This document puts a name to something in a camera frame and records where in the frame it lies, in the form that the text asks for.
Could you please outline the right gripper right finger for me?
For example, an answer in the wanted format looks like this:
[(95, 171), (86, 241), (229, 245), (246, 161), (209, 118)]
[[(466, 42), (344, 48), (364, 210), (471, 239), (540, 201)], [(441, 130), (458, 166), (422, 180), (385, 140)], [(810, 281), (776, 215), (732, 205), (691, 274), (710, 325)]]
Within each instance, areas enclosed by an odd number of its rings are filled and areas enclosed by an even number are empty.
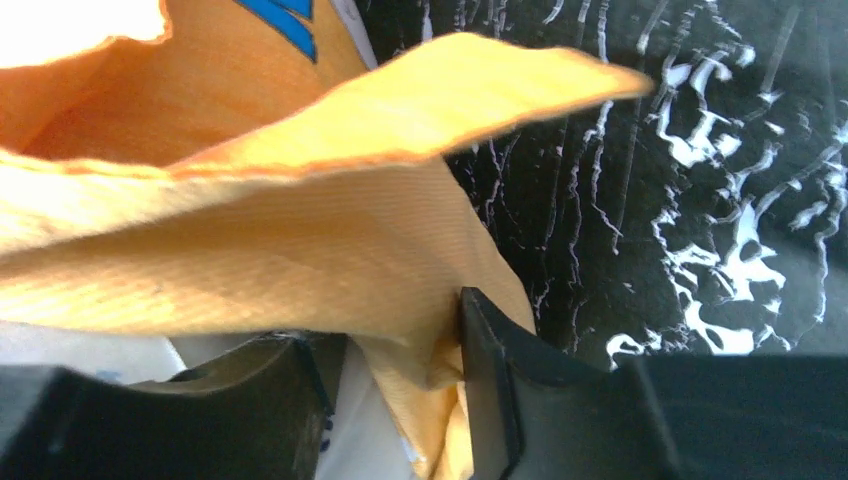
[(476, 288), (460, 296), (477, 479), (843, 479), (847, 361), (567, 356)]

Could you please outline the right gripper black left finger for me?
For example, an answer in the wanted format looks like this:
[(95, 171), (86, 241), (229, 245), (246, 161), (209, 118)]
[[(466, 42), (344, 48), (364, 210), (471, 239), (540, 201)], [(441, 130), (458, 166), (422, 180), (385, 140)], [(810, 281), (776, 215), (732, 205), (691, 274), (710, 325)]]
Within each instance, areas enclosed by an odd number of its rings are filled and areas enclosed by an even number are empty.
[(347, 341), (264, 335), (164, 382), (1, 370), (5, 479), (311, 479)]

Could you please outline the white pillow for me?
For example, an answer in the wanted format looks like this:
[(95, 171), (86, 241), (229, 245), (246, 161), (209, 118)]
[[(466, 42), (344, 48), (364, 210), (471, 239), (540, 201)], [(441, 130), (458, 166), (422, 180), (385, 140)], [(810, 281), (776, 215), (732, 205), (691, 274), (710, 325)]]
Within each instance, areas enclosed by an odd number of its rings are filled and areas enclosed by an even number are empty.
[[(61, 364), (112, 383), (165, 380), (247, 342), (247, 334), (132, 337), (4, 322), (4, 364)], [(412, 479), (414, 453), (397, 432), (359, 348), (348, 343), (319, 479)]]

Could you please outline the orange printed pillowcase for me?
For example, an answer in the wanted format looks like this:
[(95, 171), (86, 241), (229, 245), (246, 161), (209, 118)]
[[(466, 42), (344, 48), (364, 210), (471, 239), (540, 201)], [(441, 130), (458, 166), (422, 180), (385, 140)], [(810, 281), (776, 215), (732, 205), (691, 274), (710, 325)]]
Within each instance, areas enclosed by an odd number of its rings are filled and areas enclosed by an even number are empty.
[(374, 70), (330, 1), (5, 1), (1, 318), (349, 335), (422, 479), (467, 479), (458, 297), (525, 289), (446, 154), (652, 80), (473, 33)]

